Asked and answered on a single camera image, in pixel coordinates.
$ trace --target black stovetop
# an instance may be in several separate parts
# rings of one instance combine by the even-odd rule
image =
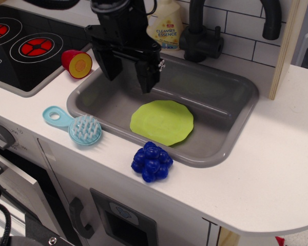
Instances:
[[[0,87],[32,96],[64,70],[64,51],[88,43],[82,27],[0,6]]]

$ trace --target faucet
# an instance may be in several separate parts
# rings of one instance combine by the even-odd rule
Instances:
[[[260,0],[263,5],[266,22],[262,36],[268,40],[278,39],[282,10],[279,0]],[[223,49],[224,40],[220,36],[221,28],[215,27],[214,35],[207,33],[203,25],[203,8],[205,0],[190,0],[189,25],[180,36],[180,49],[185,50],[184,58],[192,62],[202,62],[206,57],[217,59]]]

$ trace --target sink basin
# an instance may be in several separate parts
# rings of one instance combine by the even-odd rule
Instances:
[[[130,130],[132,114],[154,100],[174,100],[194,116],[194,129],[182,142],[164,146],[170,156],[195,168],[221,163],[231,152],[258,101],[258,90],[248,79],[183,59],[161,54],[166,67],[160,82],[142,94],[134,64],[123,61],[123,72],[109,81],[94,71],[67,100],[69,113],[93,115],[104,131],[143,146],[150,139]]]

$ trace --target oven door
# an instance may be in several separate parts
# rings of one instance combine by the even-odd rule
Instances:
[[[0,193],[2,200],[8,200],[38,218],[48,229],[64,236],[38,181],[1,155]]]

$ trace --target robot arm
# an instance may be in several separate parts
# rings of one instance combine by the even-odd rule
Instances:
[[[25,0],[47,9],[68,9],[79,0]],[[87,26],[92,50],[109,80],[122,71],[121,57],[135,64],[143,93],[159,82],[164,60],[161,46],[146,33],[147,14],[143,0],[91,0],[91,9],[100,25]]]

